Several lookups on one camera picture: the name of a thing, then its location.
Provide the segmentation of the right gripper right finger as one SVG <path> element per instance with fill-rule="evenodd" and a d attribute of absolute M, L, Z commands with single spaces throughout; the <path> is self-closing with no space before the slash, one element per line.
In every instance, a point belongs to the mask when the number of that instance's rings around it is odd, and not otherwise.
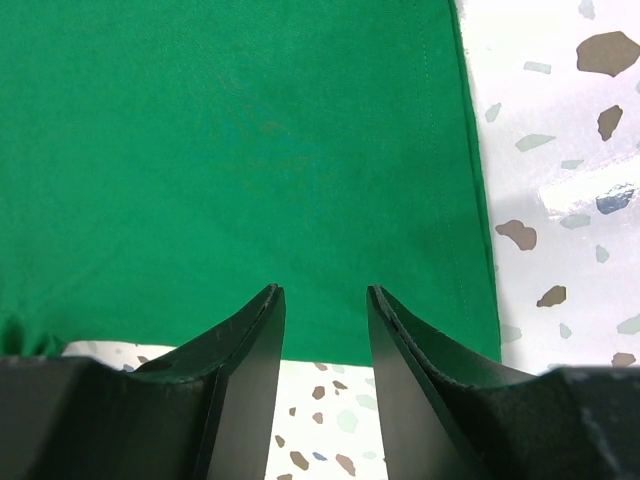
<path fill-rule="evenodd" d="M 367 292 L 387 473 L 392 479 L 635 479 L 639 372 L 490 360 Z"/>

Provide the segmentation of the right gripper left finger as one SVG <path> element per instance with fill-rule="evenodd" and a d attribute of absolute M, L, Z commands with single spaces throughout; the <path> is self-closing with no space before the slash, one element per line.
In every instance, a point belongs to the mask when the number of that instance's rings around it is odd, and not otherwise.
<path fill-rule="evenodd" d="M 285 327 L 269 285 L 127 372 L 84 356 L 1 360 L 5 479 L 261 479 Z"/>

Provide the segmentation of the green t shirt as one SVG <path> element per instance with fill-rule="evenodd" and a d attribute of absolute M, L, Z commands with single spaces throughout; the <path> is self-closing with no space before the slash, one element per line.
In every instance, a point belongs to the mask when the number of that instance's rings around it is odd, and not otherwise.
<path fill-rule="evenodd" d="M 1 350 L 179 345 L 268 284 L 283 355 L 370 362 L 380 284 L 500 328 L 451 1 L 5 1 Z"/>

